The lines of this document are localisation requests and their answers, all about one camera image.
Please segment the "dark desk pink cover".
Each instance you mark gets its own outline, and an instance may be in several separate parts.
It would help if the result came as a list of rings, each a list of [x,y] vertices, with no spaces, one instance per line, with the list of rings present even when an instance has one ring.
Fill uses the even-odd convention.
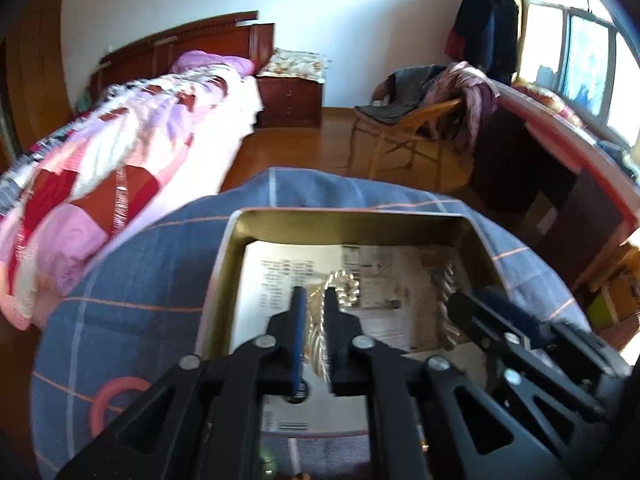
[[[639,226],[639,190],[596,139],[505,84],[478,134],[470,187],[571,289]]]

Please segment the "pink bangle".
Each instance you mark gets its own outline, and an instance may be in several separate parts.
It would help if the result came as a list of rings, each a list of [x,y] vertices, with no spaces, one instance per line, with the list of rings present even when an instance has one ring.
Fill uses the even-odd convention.
[[[105,428],[105,412],[107,410],[121,413],[122,409],[112,404],[116,396],[126,392],[142,393],[150,388],[145,379],[124,376],[106,382],[94,396],[88,411],[88,425],[91,437],[97,437]]]

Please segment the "purple pillow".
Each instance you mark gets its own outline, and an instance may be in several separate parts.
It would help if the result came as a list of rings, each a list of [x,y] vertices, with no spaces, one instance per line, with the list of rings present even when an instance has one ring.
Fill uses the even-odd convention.
[[[172,63],[170,72],[178,74],[213,64],[228,64],[242,78],[252,76],[255,71],[255,64],[248,58],[242,58],[242,56],[220,55],[202,50],[191,50],[184,52]]]

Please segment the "wicker chair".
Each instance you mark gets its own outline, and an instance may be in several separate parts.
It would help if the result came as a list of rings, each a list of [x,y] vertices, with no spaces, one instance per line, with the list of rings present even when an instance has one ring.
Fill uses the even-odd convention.
[[[349,133],[349,151],[347,159],[347,174],[350,176],[354,169],[356,157],[357,133],[362,132],[375,138],[375,146],[369,157],[368,179],[374,180],[378,173],[378,163],[382,158],[382,146],[385,142],[395,144],[387,151],[387,154],[406,148],[409,153],[409,161],[405,166],[411,169],[416,156],[420,156],[435,165],[434,188],[440,190],[442,186],[442,161],[444,160],[444,146],[442,140],[436,141],[436,155],[431,156],[418,151],[418,145],[427,141],[426,136],[421,136],[419,130],[427,127],[432,130],[440,118],[444,118],[458,108],[462,107],[462,99],[454,99],[437,104],[420,107],[405,115],[399,122],[393,125],[383,124],[371,116],[364,114],[359,107],[354,109],[355,120]]]

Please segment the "floral pillow on desk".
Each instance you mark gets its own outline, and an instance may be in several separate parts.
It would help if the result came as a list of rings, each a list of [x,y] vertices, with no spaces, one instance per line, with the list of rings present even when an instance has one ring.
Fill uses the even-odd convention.
[[[575,113],[567,102],[561,99],[553,91],[522,80],[518,80],[513,85],[513,88],[524,93],[526,96],[529,96],[539,104],[547,107],[553,114],[564,118],[573,126],[582,129],[586,128],[586,124],[582,121],[582,118]]]

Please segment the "printed paper in tin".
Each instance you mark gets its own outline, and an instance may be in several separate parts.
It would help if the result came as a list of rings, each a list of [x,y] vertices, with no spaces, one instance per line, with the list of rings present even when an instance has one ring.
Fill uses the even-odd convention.
[[[458,288],[456,253],[446,246],[348,246],[250,243],[244,254],[230,347],[265,333],[269,319],[288,310],[292,290],[307,298],[303,383],[295,398],[268,396],[266,434],[335,437],[367,426],[361,396],[330,393],[329,358],[321,325],[326,289],[363,333],[407,353],[449,349],[461,333],[449,321],[446,302]]]

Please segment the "floral cushion on nightstand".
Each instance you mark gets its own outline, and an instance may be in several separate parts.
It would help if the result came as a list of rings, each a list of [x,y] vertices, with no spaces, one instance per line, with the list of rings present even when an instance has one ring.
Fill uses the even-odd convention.
[[[298,78],[324,84],[326,58],[319,53],[274,48],[258,77]]]

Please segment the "wooden wardrobe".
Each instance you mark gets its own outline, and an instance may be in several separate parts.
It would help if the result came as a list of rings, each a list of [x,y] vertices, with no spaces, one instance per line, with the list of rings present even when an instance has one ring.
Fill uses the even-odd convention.
[[[1,168],[72,119],[61,52],[62,0],[29,0],[1,41]]]

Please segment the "bed with patchwork quilt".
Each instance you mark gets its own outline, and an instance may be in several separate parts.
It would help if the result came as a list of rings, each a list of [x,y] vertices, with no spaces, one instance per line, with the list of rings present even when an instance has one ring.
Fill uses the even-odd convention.
[[[252,76],[213,64],[114,84],[1,178],[1,312],[43,326],[102,257],[218,193],[262,100]]]

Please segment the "window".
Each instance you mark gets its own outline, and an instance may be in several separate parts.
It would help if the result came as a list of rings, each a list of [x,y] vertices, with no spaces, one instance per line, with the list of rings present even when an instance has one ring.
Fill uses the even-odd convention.
[[[599,136],[639,139],[639,63],[601,0],[522,0],[518,78],[574,107]]]

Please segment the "clothes on chair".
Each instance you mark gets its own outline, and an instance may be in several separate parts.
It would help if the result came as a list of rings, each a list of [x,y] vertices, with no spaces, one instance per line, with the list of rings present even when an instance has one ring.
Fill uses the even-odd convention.
[[[457,135],[458,149],[473,151],[499,96],[495,81],[468,62],[421,65],[395,70],[383,81],[371,104],[357,106],[356,110],[383,125],[394,126],[419,108],[462,99],[465,120],[463,132]]]

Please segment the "wooden headboard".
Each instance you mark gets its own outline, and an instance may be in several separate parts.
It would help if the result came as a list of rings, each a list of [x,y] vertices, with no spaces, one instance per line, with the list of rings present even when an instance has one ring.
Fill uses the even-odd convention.
[[[258,21],[256,11],[246,11],[156,32],[104,55],[91,74],[90,96],[97,98],[111,84],[166,74],[180,55],[192,50],[248,58],[259,70],[273,54],[275,28]]]

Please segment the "red wooden nightstand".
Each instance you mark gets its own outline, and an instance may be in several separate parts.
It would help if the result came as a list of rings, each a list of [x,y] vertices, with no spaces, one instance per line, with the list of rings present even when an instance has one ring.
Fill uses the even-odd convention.
[[[300,78],[256,79],[262,111],[260,128],[320,128],[323,84]]]

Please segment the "hanging dark coats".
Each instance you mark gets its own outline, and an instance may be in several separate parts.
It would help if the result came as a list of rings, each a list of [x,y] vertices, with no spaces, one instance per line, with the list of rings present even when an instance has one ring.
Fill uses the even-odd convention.
[[[445,54],[510,86],[518,66],[518,6],[514,0],[462,0]]]

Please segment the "pink rectangular tin box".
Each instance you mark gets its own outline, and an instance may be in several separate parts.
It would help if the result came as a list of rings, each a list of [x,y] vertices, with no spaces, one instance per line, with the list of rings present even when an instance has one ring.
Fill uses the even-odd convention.
[[[486,238],[461,214],[341,209],[244,209],[224,231],[205,296],[195,350],[224,356],[264,333],[301,287],[303,391],[265,400],[262,431],[278,437],[358,436],[363,398],[336,398],[323,359],[322,295],[359,318],[366,335],[413,359],[449,358],[478,384],[486,360],[451,325],[445,301],[456,290],[500,287]]]

